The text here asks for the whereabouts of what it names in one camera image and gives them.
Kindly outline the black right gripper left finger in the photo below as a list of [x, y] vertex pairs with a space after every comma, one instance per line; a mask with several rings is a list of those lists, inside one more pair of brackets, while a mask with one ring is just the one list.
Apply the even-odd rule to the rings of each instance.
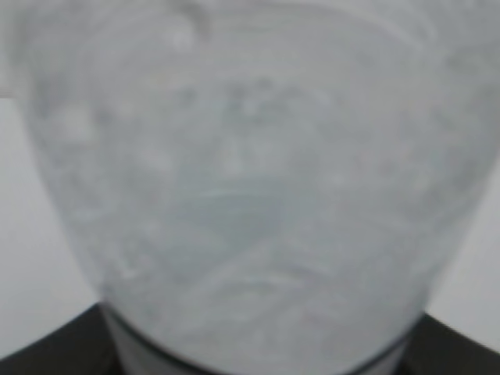
[[1, 360], [4, 375], [123, 374], [104, 316], [94, 305], [63, 327]]

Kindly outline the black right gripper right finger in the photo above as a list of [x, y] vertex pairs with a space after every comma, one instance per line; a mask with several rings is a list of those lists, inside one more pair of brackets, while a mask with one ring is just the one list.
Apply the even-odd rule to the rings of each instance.
[[499, 375], [499, 354], [426, 315], [418, 324], [396, 373]]

